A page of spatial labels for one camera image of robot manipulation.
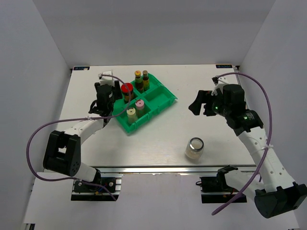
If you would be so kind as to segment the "dark sauce bottle yellow cap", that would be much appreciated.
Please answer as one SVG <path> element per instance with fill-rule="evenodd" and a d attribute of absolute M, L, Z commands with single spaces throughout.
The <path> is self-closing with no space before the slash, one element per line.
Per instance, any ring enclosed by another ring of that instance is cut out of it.
<path fill-rule="evenodd" d="M 134 74 L 135 74 L 135 87 L 139 93 L 143 93 L 144 86 L 143 86 L 141 71 L 137 70 L 134 72 Z"/>

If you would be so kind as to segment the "glass jar white powder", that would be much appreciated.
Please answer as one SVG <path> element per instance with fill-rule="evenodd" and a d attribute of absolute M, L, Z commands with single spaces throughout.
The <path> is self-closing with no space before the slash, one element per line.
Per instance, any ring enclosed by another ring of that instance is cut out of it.
<path fill-rule="evenodd" d="M 199 160 L 204 149 L 204 142 L 199 137 L 190 139 L 187 143 L 185 155 L 192 160 Z"/>

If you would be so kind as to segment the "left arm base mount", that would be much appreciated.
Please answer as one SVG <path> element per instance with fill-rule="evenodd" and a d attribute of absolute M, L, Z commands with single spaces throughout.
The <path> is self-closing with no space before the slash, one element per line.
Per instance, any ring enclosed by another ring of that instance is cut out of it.
<path fill-rule="evenodd" d="M 107 202 L 117 201 L 121 190 L 120 174 L 101 173 L 97 185 L 84 184 L 81 180 L 75 180 L 71 201 Z"/>

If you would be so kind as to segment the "small brown-cap sauce bottle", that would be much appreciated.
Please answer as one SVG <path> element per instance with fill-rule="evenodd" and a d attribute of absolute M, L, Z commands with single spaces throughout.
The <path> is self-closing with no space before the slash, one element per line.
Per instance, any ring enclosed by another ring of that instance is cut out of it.
<path fill-rule="evenodd" d="M 142 77 L 143 88 L 144 88 L 144 91 L 147 91 L 150 88 L 148 71 L 144 70 L 142 73 L 143 73 L 143 77 Z"/>

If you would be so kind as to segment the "red-lid chili sauce jar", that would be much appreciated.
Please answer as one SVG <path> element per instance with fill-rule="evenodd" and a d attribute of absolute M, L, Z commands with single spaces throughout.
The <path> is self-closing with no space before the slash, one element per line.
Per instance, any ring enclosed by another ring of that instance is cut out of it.
<path fill-rule="evenodd" d="M 128 101 L 131 101 L 134 99 L 134 88 L 133 88 L 133 85 L 131 83 L 124 83 L 122 84 L 121 86 L 121 92 L 122 92 L 122 95 L 123 95 L 123 100 L 124 100 L 124 103 L 128 103 Z"/>

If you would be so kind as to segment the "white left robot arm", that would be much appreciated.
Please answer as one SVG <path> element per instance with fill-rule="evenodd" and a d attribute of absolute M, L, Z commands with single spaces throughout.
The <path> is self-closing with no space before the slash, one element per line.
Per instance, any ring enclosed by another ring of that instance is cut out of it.
<path fill-rule="evenodd" d="M 98 117 L 87 118 L 64 131 L 51 132 L 43 160 L 45 169 L 81 179 L 90 191 L 101 187 L 101 176 L 98 169 L 82 163 L 81 145 L 108 124 L 115 101 L 122 98 L 118 80 L 101 79 L 94 87 L 96 100 L 90 105 L 89 114 Z"/>

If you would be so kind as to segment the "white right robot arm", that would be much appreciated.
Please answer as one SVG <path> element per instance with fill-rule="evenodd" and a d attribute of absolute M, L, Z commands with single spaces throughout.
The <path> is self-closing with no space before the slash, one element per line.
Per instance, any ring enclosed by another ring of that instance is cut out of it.
<path fill-rule="evenodd" d="M 212 215 L 218 214 L 242 195 L 252 199 L 266 219 L 297 209 L 307 197 L 307 187 L 295 182 L 270 145 L 270 102 L 267 102 L 269 131 L 266 132 L 257 112 L 247 109 L 243 88 L 239 84 L 230 84 L 226 76 L 222 74 L 213 77 L 215 88 L 212 91 L 200 90 L 189 110 L 199 115 L 203 107 L 205 116 L 224 117 L 227 125 L 248 150 L 256 169 L 252 176 L 245 175 L 231 165 L 218 170 L 217 187 L 222 191 L 234 188 L 238 193 L 214 210 Z"/>

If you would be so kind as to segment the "cream-cap white spice shaker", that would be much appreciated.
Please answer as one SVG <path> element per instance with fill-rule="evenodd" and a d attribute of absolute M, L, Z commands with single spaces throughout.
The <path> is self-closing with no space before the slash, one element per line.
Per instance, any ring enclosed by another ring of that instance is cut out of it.
<path fill-rule="evenodd" d="M 132 107 L 127 110 L 127 118 L 130 125 L 138 120 L 135 108 Z"/>

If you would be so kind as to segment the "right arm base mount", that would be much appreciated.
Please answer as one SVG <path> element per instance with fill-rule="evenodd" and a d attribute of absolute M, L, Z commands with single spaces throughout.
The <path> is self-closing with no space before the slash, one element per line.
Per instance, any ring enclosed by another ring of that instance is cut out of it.
<path fill-rule="evenodd" d="M 216 176 L 204 176 L 195 183 L 201 188 L 201 202 L 203 204 L 225 204 L 233 198 L 238 190 L 226 184 L 225 174 L 238 170 L 237 167 L 228 165 L 217 171 Z"/>

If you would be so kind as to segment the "pink-cap brown spice shaker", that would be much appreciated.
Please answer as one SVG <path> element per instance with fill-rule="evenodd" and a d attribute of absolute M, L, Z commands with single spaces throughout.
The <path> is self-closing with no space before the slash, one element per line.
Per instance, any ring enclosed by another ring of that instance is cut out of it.
<path fill-rule="evenodd" d="M 138 118 L 141 118 L 144 115 L 145 104 L 142 99 L 138 99 L 135 102 L 135 109 Z"/>

